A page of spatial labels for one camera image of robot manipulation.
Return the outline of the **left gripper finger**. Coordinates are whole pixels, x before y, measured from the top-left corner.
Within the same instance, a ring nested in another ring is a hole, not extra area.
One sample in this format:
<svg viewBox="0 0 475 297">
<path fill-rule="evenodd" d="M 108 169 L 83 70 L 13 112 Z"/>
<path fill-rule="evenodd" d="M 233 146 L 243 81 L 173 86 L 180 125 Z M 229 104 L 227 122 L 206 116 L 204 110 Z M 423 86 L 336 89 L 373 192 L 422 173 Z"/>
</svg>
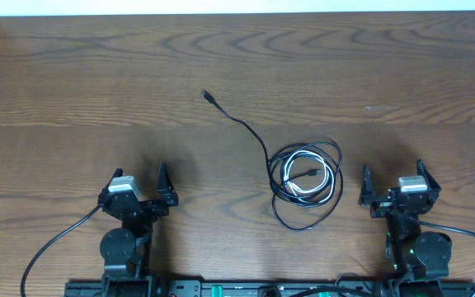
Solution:
<svg viewBox="0 0 475 297">
<path fill-rule="evenodd" d="M 122 189 L 122 185 L 118 183 L 116 178 L 122 177 L 123 176 L 123 170 L 121 168 L 116 168 L 111 179 L 106 183 L 106 186 L 104 187 L 104 192 L 109 193 L 109 192 L 117 192 Z"/>
<path fill-rule="evenodd" d="M 172 185 L 171 178 L 168 174 L 167 165 L 160 163 L 158 182 L 156 191 L 164 200 L 167 206 L 178 206 L 179 198 L 174 186 Z"/>
</svg>

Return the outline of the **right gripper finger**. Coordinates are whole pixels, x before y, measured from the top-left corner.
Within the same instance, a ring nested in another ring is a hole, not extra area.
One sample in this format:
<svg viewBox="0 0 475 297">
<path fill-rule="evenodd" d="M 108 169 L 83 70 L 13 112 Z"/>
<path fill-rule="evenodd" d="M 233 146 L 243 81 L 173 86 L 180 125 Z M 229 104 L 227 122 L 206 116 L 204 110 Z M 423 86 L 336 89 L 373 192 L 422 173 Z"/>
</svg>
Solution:
<svg viewBox="0 0 475 297">
<path fill-rule="evenodd" d="M 358 200 L 359 205 L 370 205 L 374 200 L 374 188 L 371 180 L 370 170 L 367 165 L 363 169 L 363 181 Z"/>
<path fill-rule="evenodd" d="M 416 160 L 416 171 L 419 176 L 422 176 L 425 179 L 428 191 L 441 191 L 440 184 L 431 176 L 426 169 L 426 165 L 420 158 Z"/>
</svg>

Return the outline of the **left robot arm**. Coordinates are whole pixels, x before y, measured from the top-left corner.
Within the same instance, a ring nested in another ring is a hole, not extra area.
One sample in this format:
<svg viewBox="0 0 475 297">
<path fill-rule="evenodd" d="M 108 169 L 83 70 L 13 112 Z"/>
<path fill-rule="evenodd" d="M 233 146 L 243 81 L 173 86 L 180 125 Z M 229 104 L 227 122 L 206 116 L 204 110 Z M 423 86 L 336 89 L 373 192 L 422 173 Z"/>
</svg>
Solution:
<svg viewBox="0 0 475 297">
<path fill-rule="evenodd" d="M 159 166 L 156 192 L 158 198 L 140 200 L 141 190 L 135 177 L 126 176 L 120 168 L 101 190 L 98 205 L 118 219 L 121 226 L 107 232 L 101 240 L 104 273 L 100 295 L 168 295 L 166 281 L 151 275 L 148 268 L 153 224 L 179 204 L 165 163 Z"/>
</svg>

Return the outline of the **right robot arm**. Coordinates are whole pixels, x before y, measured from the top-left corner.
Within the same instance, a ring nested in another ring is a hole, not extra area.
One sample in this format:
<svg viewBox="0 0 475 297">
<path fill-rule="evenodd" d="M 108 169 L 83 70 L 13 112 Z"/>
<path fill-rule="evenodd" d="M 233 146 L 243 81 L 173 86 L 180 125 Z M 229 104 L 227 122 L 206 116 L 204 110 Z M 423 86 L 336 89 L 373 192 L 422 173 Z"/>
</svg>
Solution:
<svg viewBox="0 0 475 297">
<path fill-rule="evenodd" d="M 358 204 L 370 216 L 386 220 L 386 257 L 394 272 L 378 290 L 383 296 L 441 296 L 440 279 L 449 274 L 452 240 L 438 232 L 422 231 L 420 215 L 432 209 L 441 187 L 425 164 L 416 160 L 416 175 L 400 177 L 385 195 L 375 193 L 370 170 L 363 169 Z"/>
</svg>

